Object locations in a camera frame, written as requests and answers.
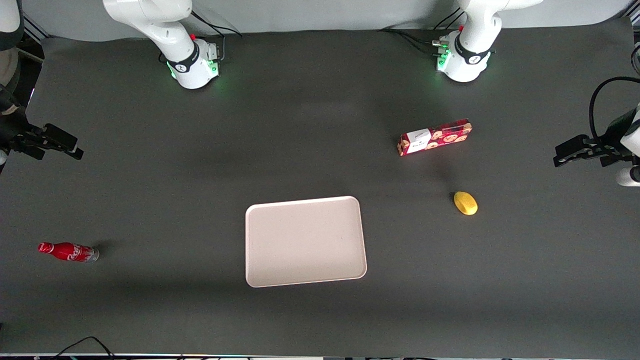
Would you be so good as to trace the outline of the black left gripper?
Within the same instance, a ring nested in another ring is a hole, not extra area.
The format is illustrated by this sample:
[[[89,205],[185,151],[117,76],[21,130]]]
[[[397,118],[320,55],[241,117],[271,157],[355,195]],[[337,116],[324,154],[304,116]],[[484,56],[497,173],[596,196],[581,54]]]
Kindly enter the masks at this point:
[[[630,129],[637,130],[634,125],[639,120],[639,109],[634,108],[618,116],[606,128],[602,135],[595,129],[594,111],[590,110],[590,132],[596,142],[599,152],[592,150],[592,139],[586,134],[579,134],[564,143],[564,150],[555,150],[554,167],[561,167],[578,160],[599,158],[602,167],[612,166],[617,162],[631,162],[633,166],[639,164],[639,155],[622,144],[622,139]]]

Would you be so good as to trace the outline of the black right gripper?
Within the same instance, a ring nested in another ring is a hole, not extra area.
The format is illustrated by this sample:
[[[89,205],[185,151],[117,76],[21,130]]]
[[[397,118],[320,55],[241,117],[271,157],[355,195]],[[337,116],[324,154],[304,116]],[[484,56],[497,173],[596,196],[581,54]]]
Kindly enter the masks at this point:
[[[51,144],[45,145],[46,139]],[[84,150],[77,147],[77,137],[46,123],[39,127],[29,123],[25,108],[10,106],[1,111],[0,116],[0,159],[7,161],[11,152],[23,153],[41,161],[47,150],[64,153],[75,160],[81,160]]]

